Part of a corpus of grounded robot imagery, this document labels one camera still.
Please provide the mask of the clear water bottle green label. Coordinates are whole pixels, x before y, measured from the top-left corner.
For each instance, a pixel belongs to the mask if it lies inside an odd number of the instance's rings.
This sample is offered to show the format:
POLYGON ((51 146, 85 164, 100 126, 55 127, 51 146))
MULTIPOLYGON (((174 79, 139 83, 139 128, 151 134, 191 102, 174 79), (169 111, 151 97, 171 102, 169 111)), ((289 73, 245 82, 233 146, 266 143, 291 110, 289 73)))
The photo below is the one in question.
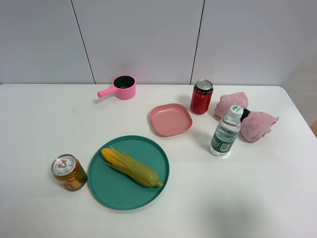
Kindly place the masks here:
POLYGON ((227 158, 241 129, 241 117, 244 109, 233 105, 219 121, 211 140, 211 153, 216 157, 227 158))

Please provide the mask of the pink square plate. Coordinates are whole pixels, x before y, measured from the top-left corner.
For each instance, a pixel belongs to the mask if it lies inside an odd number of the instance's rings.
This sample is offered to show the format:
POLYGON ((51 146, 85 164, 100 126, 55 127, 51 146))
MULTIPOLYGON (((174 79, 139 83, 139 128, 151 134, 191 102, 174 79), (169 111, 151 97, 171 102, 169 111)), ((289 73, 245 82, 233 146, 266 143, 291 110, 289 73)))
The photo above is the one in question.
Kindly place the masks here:
POLYGON ((177 103, 160 105, 150 112, 155 131, 161 136, 174 136, 186 132, 193 124, 187 109, 177 103))

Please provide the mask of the red soda can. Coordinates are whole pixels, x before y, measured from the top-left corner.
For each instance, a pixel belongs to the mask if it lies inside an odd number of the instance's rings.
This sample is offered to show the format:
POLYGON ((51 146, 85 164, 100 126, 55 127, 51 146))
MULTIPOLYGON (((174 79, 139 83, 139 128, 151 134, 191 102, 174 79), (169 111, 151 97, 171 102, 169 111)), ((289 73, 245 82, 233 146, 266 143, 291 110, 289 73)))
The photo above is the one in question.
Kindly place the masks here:
POLYGON ((213 84, 208 80, 198 80, 194 85, 190 109, 197 115, 206 113, 209 109, 213 84))

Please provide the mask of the yellow toy corn cob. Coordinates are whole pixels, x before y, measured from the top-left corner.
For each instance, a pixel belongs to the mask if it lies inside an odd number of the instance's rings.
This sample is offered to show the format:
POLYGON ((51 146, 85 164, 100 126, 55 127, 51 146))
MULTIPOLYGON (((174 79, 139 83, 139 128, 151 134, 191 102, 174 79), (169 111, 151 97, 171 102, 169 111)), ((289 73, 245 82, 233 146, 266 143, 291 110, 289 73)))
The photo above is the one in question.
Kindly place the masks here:
POLYGON ((144 187, 163 187, 163 182, 152 168, 125 153, 109 147, 103 148, 101 154, 111 168, 130 177, 138 184, 144 187))

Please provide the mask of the teal round plate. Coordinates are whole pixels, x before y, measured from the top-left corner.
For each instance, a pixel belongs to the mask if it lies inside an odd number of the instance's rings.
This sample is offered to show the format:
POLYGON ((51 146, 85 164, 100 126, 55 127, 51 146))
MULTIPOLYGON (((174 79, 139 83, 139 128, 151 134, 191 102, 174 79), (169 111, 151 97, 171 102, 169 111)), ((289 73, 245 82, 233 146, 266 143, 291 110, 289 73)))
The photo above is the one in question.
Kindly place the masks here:
POLYGON ((92 157, 88 168, 88 186, 94 198, 111 209, 133 210, 154 201, 164 190, 169 177, 169 161, 154 141, 138 135, 126 135, 104 144, 92 157), (106 164, 101 150, 112 147, 153 169, 162 187, 145 187, 106 164))

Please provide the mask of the pink towel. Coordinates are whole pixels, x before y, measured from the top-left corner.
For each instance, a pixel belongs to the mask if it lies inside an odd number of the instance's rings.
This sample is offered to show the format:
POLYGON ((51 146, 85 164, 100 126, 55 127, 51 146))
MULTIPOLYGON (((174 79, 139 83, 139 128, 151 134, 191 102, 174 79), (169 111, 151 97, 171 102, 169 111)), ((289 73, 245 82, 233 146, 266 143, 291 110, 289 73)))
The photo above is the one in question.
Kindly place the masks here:
POLYGON ((249 100, 245 92, 237 92, 229 95, 222 95, 215 107, 215 114, 223 118, 231 106, 241 106, 243 109, 241 121, 241 129, 243 137, 249 142, 257 142, 266 134, 271 132, 271 127, 276 124, 279 117, 257 111, 249 111, 247 109, 249 100))

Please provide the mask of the gold drink can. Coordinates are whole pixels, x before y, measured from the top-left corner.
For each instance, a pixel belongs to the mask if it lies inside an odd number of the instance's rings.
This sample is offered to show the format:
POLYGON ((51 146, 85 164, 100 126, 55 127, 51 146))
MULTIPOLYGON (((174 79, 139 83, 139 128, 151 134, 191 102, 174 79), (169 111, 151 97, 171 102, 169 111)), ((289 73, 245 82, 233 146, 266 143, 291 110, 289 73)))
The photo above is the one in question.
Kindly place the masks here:
POLYGON ((79 160, 71 154, 58 156, 51 165, 54 178, 68 191, 78 191, 87 182, 88 176, 79 160))

